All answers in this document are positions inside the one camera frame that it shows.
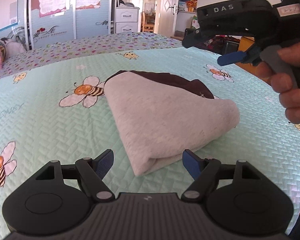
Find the person's right hand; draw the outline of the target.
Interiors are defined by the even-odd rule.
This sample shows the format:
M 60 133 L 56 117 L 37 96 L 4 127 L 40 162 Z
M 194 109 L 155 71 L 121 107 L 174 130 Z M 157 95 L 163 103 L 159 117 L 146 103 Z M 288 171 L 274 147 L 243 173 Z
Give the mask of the person's right hand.
M 287 64 L 300 67 L 300 43 L 282 48 L 278 54 Z M 286 109 L 286 118 L 293 124 L 300 124 L 300 88 L 293 88 L 290 76 L 286 73 L 276 74 L 265 62 L 256 67 L 256 75 L 267 79 L 273 90 L 279 93 L 280 103 Z

